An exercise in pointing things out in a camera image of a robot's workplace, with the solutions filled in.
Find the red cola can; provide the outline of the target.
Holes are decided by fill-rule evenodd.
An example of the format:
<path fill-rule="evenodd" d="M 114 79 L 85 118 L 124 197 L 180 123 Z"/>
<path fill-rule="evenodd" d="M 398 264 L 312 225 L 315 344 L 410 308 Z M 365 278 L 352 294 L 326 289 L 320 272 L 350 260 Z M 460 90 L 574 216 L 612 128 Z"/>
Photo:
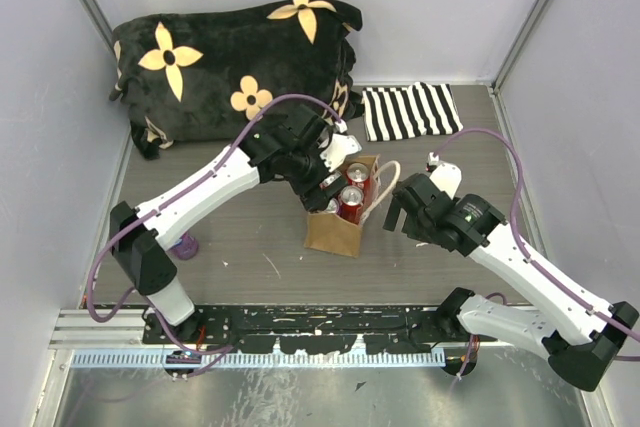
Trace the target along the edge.
<path fill-rule="evenodd" d="M 364 197 L 368 198 L 372 189 L 370 168 L 361 162 L 354 162 L 347 167 L 345 173 L 349 184 L 358 187 Z"/>
<path fill-rule="evenodd" d="M 340 171 L 336 171 L 327 176 L 321 183 L 320 187 L 326 189 L 342 189 L 348 182 Z"/>
<path fill-rule="evenodd" d="M 358 224 L 364 207 L 364 192 L 357 186 L 348 185 L 338 197 L 340 217 L 352 224 Z"/>

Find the brown canvas bag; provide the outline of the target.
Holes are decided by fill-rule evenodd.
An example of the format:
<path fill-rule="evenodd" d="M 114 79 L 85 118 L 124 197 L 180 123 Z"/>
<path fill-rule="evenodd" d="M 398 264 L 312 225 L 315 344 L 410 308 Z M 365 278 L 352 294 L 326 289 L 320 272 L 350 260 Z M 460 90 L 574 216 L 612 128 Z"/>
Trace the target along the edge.
<path fill-rule="evenodd" d="M 352 223 L 335 213 L 308 214 L 305 248 L 352 258 L 360 255 L 364 226 L 371 214 L 395 188 L 401 166 L 396 160 L 380 165 L 378 156 L 361 155 L 346 161 L 340 167 L 340 171 L 345 173 L 350 164 L 357 162 L 368 167 L 373 177 L 372 186 L 365 194 L 361 218 Z"/>

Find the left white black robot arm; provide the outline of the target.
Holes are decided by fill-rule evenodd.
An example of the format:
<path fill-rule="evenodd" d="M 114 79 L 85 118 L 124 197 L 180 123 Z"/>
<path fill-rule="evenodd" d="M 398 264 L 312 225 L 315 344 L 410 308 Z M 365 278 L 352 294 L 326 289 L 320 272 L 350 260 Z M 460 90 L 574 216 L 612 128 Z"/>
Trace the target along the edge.
<path fill-rule="evenodd" d="M 326 122 L 313 109 L 287 102 L 263 110 L 212 161 L 155 198 L 111 211 L 111 255 L 164 318 L 164 330 L 178 343 L 200 331 L 195 306 L 168 252 L 183 235 L 234 197 L 275 180 L 289 183 L 308 212 L 325 209 L 346 185 L 330 178 L 361 149 L 344 121 Z"/>

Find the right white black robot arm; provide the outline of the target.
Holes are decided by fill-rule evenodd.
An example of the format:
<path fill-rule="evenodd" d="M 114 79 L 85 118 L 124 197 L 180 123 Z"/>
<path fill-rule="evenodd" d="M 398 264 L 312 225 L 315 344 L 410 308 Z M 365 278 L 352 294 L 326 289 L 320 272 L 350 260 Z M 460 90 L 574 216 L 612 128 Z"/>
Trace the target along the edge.
<path fill-rule="evenodd" d="M 437 328 L 452 341 L 487 336 L 527 350 L 566 383 L 595 391 L 629 338 L 638 310 L 627 302 L 610 303 L 570 279 L 485 199 L 456 197 L 460 182 L 457 167 L 440 166 L 398 183 L 384 229 L 399 228 L 413 240 L 471 259 L 534 308 L 497 304 L 457 288 L 437 308 Z"/>

